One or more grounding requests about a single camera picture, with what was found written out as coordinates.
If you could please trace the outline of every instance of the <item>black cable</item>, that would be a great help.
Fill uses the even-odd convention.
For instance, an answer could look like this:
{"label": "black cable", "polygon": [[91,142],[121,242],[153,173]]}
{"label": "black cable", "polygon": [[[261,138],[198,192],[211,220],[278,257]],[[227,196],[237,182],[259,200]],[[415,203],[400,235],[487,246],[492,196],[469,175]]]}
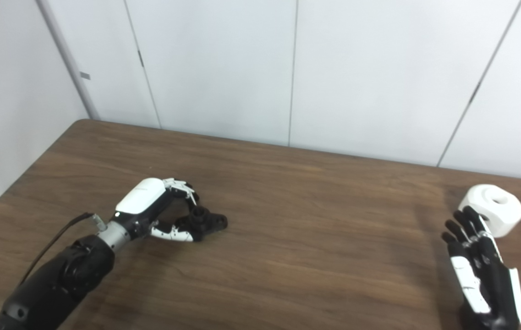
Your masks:
{"label": "black cable", "polygon": [[40,253],[36,256],[36,258],[34,258],[34,260],[32,261],[32,263],[30,264],[30,267],[28,267],[28,270],[24,273],[24,276],[22,276],[22,279],[20,280],[20,282],[18,283],[18,286],[21,286],[22,283],[24,283],[24,281],[26,280],[26,278],[28,278],[28,275],[30,275],[30,272],[32,272],[32,270],[34,269],[34,266],[36,266],[36,264],[38,263],[38,261],[42,258],[42,256],[46,253],[46,251],[49,250],[49,248],[51,246],[53,246],[53,244],[55,242],[57,242],[57,240],[59,239],[59,237],[61,237],[65,231],[67,231],[68,228],[70,228],[71,226],[73,226],[74,224],[84,220],[84,219],[87,219],[89,217],[93,216],[93,213],[83,213],[82,215],[79,215],[78,217],[76,217],[75,219],[72,219],[71,221],[69,221],[68,224],[66,224],[63,229],[59,230],[59,232],[55,235],[55,237],[53,237],[52,240],[50,240],[50,242],[47,244],[46,247],[44,247],[42,249],[42,251],[40,251]]}

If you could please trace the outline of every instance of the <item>panel seam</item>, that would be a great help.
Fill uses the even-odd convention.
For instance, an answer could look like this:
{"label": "panel seam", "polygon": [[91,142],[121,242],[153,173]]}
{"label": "panel seam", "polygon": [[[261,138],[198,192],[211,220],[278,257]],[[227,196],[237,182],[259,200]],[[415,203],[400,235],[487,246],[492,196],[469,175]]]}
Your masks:
{"label": "panel seam", "polygon": [[130,29],[132,31],[132,36],[134,37],[134,44],[136,45],[136,50],[138,51],[138,56],[140,58],[140,64],[143,67],[144,78],[147,81],[148,92],[149,92],[149,94],[151,96],[152,107],[154,108],[154,113],[156,115],[156,120],[158,121],[158,127],[160,129],[162,129],[162,122],[160,121],[160,115],[158,114],[158,109],[156,108],[156,102],[154,100],[154,95],[152,94],[152,88],[151,88],[151,85],[150,85],[150,80],[148,78],[147,69],[146,69],[146,66],[144,65],[144,62],[143,62],[143,56],[142,56],[142,53],[140,52],[140,46],[138,45],[138,39],[136,37],[136,31],[134,30],[134,23],[132,23],[132,17],[130,17],[130,9],[128,9],[128,2],[126,2],[126,0],[124,0],[124,7],[126,8],[126,15],[128,16],[128,22],[130,23]]}
{"label": "panel seam", "polygon": [[289,104],[289,136],[287,140],[287,146],[291,146],[291,127],[293,118],[293,90],[295,84],[295,57],[296,57],[296,32],[297,32],[297,19],[299,17],[299,0],[295,2],[295,29],[293,32],[293,61],[291,70],[291,102]]}
{"label": "panel seam", "polygon": [[440,159],[438,160],[438,163],[436,167],[440,167],[442,165],[442,161],[445,157],[445,153],[447,153],[447,150],[450,148],[451,143],[453,142],[455,135],[457,134],[458,130],[460,129],[460,125],[462,124],[462,121],[464,121],[464,117],[468,113],[468,109],[470,109],[470,105],[472,105],[472,101],[476,97],[476,94],[480,90],[480,86],[482,85],[482,82],[484,81],[484,78],[486,77],[486,74],[488,73],[488,70],[490,69],[491,65],[493,64],[493,61],[495,57],[497,56],[497,53],[499,52],[501,45],[503,44],[503,41],[505,40],[507,33],[509,32],[509,29],[511,28],[513,21],[515,21],[516,15],[519,12],[519,9],[521,8],[521,0],[519,0],[515,10],[513,11],[513,14],[511,16],[511,19],[509,19],[507,26],[505,27],[505,30],[503,31],[503,35],[501,35],[501,38],[499,39],[499,42],[497,43],[496,48],[493,51],[493,54],[490,56],[488,63],[486,67],[484,68],[484,71],[482,75],[480,76],[480,80],[478,81],[478,84],[474,88],[474,91],[472,92],[472,96],[470,96],[470,100],[468,100],[468,104],[466,104],[466,107],[464,107],[464,111],[460,115],[460,118],[458,119],[457,124],[455,125],[455,128],[453,132],[451,132],[451,136],[449,140],[447,141],[447,144],[445,145],[445,148],[442,152],[442,155],[440,156]]}

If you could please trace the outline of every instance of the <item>white cylindrical object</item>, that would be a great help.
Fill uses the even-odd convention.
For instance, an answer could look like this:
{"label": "white cylindrical object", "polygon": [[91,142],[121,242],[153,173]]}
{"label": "white cylindrical object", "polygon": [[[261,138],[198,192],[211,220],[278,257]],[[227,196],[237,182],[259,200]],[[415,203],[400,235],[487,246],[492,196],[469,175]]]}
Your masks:
{"label": "white cylindrical object", "polygon": [[478,184],[468,190],[458,207],[471,206],[482,215],[494,237],[507,235],[521,221],[521,203],[514,194],[492,184]]}

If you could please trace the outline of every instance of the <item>white wall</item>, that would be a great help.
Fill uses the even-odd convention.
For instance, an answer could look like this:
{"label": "white wall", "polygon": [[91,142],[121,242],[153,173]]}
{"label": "white wall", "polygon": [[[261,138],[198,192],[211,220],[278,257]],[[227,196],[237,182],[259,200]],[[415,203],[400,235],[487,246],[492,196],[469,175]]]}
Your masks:
{"label": "white wall", "polygon": [[291,145],[436,165],[517,2],[300,1]]}
{"label": "white wall", "polygon": [[124,0],[43,0],[98,119],[160,128]]}
{"label": "white wall", "polygon": [[162,127],[287,144],[295,0],[129,0]]}
{"label": "white wall", "polygon": [[521,177],[521,8],[441,166]]}
{"label": "white wall", "polygon": [[[43,1],[103,119],[424,165],[442,158],[520,2],[127,0],[124,15],[124,0]],[[521,177],[517,20],[442,166]]]}
{"label": "white wall", "polygon": [[34,0],[0,1],[0,195],[85,117]]}

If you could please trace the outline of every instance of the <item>wooden table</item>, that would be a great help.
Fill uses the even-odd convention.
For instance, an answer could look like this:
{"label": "wooden table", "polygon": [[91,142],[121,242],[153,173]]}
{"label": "wooden table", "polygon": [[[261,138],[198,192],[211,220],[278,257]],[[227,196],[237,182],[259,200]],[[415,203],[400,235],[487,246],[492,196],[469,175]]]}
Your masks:
{"label": "wooden table", "polygon": [[[474,184],[521,200],[515,178],[78,121],[0,197],[0,306],[69,219],[109,219],[147,177],[189,181],[229,227],[128,244],[61,329],[459,329],[444,220]],[[521,223],[499,248],[521,274]]]}

